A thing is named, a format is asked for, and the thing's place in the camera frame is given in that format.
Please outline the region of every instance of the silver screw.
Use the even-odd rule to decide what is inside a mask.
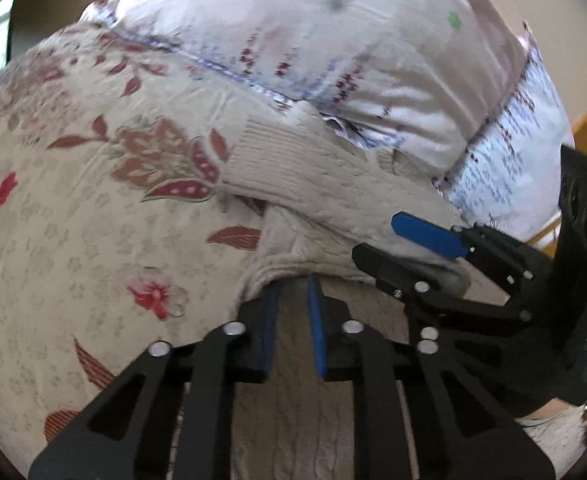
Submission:
[[[420,354],[435,354],[439,348],[438,343],[431,341],[430,339],[423,339],[417,344],[417,351],[419,351]]]
[[[427,292],[431,288],[431,285],[427,282],[417,282],[416,285],[414,285],[414,288],[416,289],[416,292]]]
[[[342,323],[342,331],[345,334],[359,334],[364,329],[365,326],[360,321],[356,321],[355,319],[350,319],[349,321]]]
[[[422,339],[430,339],[431,341],[438,339],[439,335],[440,331],[435,326],[426,326],[420,332],[420,337]]]
[[[171,351],[171,345],[166,341],[156,341],[148,347],[148,353],[153,357],[164,357]]]
[[[226,335],[242,335],[246,331],[246,326],[240,321],[231,321],[227,323],[222,330]]]

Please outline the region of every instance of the cable knit pattern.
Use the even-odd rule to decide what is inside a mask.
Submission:
[[[297,128],[249,120],[222,174],[225,191],[265,200],[307,219],[301,222],[296,215],[289,215],[287,226],[271,228],[279,231],[284,240],[291,238],[287,229],[295,231],[294,252],[292,242],[265,235],[269,229],[265,218],[260,246],[269,243],[275,247],[268,249],[269,261],[258,255],[246,282],[256,281],[256,273],[270,278],[281,276],[274,266],[281,266],[283,261],[295,260],[312,266],[314,259],[309,254],[314,252],[319,265],[313,271],[307,267],[308,272],[333,274],[335,270],[329,272],[322,268],[323,254],[326,254],[326,263],[332,268],[352,269],[350,276],[343,272],[338,276],[358,279],[350,251],[354,243],[366,242],[406,260],[439,281],[446,290],[464,294],[469,279],[457,262],[396,236],[390,226],[392,216],[399,211],[446,228],[462,223],[429,179],[411,172],[400,176],[403,172],[398,173],[395,166],[397,174],[391,175],[365,156],[347,152],[327,138],[329,134],[319,116],[307,113],[306,117],[298,118],[305,115],[296,111],[298,107],[308,111],[310,105],[299,104],[292,110],[291,122]]]

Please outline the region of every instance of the bed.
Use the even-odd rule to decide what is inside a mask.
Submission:
[[[283,113],[97,19],[65,27],[0,73],[0,478],[22,478],[150,341],[187,344],[230,319],[264,210],[217,192],[220,167],[237,124]],[[406,338],[383,294],[323,285],[385,335]],[[286,285],[273,381],[238,392],[237,478],[349,478],[350,391],[315,377],[296,308],[303,289]],[[480,278],[472,294],[503,300]],[[581,442],[579,409],[552,424]],[[548,428],[530,430],[543,447]],[[545,450],[565,473],[583,449]]]

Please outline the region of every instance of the beige knit sweater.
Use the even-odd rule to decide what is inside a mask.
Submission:
[[[384,150],[365,154],[337,138],[310,104],[296,104],[283,124],[249,120],[222,174],[222,190],[266,201],[260,243],[238,298],[273,280],[310,273],[367,282],[352,248],[369,243],[462,295],[469,276],[396,236],[392,216],[406,211],[449,228],[455,209],[407,159]]]

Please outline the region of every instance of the white pillow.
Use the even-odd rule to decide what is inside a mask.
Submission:
[[[362,126],[432,176],[459,160],[526,62],[489,0],[121,0],[116,15]]]
[[[467,153],[436,186],[473,224],[522,241],[558,211],[560,147],[573,147],[569,118],[532,34],[529,61],[502,113],[484,126]]]

